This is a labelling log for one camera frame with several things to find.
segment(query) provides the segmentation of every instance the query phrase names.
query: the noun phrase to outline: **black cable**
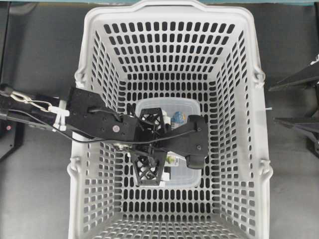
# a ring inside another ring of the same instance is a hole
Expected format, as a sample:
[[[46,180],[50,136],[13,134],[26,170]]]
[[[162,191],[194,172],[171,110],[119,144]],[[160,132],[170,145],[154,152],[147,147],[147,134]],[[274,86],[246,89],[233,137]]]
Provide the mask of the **black cable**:
[[[92,108],[92,109],[89,109],[88,112],[89,113],[104,112],[104,113],[112,114],[118,122],[122,122],[118,113],[116,113],[114,110],[110,108],[106,108],[106,107]]]
[[[48,126],[51,129],[56,130],[58,133],[60,133],[64,137],[66,137],[66,138],[68,138],[70,140],[73,140],[73,141],[75,141],[77,143],[109,142],[109,143],[122,143],[122,144],[149,144],[149,143],[155,143],[155,142],[158,142],[158,141],[163,141],[163,140],[168,140],[168,139],[172,139],[172,138],[177,138],[177,137],[180,137],[180,136],[192,133],[192,132],[196,132],[196,130],[192,129],[192,130],[189,130],[189,131],[186,131],[186,132],[183,132],[183,133],[179,133],[179,134],[176,134],[176,135],[162,137],[162,138],[157,138],[157,139],[153,139],[153,140],[149,140],[149,141],[140,141],[140,142],[137,142],[137,141],[121,141],[121,140],[112,140],[112,139],[97,139],[97,140],[90,140],[90,141],[80,141],[80,140],[77,140],[77,139],[67,135],[66,133],[64,133],[63,131],[59,130],[58,128],[56,128],[54,126],[51,126],[48,123],[46,123],[46,122],[38,119],[37,117],[29,114],[28,112],[21,111],[21,110],[8,110],[8,111],[21,113],[21,114],[24,114],[26,116],[29,116],[30,118],[34,119],[35,121],[37,121],[37,122],[39,122],[41,124],[44,124],[44,125]]]

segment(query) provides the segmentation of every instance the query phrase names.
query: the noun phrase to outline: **white plastic basket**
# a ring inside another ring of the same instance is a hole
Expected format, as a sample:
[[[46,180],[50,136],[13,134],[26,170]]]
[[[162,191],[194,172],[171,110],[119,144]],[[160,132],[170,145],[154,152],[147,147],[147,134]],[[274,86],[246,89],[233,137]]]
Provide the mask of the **white plastic basket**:
[[[123,152],[74,142],[69,239],[269,238],[265,75],[247,10],[191,0],[93,9],[75,78],[121,113],[145,98],[198,100],[209,157],[198,187],[148,189]]]

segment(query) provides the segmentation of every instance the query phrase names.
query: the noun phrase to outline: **gray floor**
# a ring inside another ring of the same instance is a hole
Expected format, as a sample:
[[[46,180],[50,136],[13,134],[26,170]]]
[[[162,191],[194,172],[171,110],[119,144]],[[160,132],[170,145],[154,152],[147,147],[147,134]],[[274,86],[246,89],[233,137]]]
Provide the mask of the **gray floor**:
[[[14,6],[2,79],[25,91],[55,95],[73,84],[89,4]],[[246,5],[253,13],[262,68],[270,84],[306,66],[319,52],[314,6]],[[266,92],[271,179],[271,239],[319,235],[319,159],[306,139],[273,123],[316,109],[315,93]],[[0,164],[0,238],[67,238],[70,142],[26,128],[23,146]]]

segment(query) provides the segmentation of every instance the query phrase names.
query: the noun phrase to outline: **black metal stand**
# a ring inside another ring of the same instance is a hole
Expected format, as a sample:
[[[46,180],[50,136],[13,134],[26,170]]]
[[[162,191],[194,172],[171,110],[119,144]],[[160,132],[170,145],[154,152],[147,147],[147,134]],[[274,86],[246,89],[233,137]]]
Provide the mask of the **black metal stand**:
[[[305,89],[308,87],[315,89],[319,107],[319,62],[283,79],[273,85],[269,91],[282,91],[291,88]],[[274,121],[305,135],[312,143],[307,148],[319,157],[319,117],[317,114],[318,110],[311,117],[275,118]]]
[[[9,8],[9,2],[0,2],[0,12],[2,13],[0,14],[0,77],[2,75]],[[22,145],[22,136],[23,124],[0,120],[0,162]]]

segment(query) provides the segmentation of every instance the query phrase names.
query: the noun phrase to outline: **screw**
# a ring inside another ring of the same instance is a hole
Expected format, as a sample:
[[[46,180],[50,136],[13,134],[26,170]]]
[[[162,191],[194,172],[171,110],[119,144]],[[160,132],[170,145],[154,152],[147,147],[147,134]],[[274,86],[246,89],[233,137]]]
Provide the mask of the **screw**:
[[[119,127],[118,125],[114,125],[114,126],[112,127],[112,130],[113,130],[113,132],[117,133],[117,132],[120,131],[120,127]]]

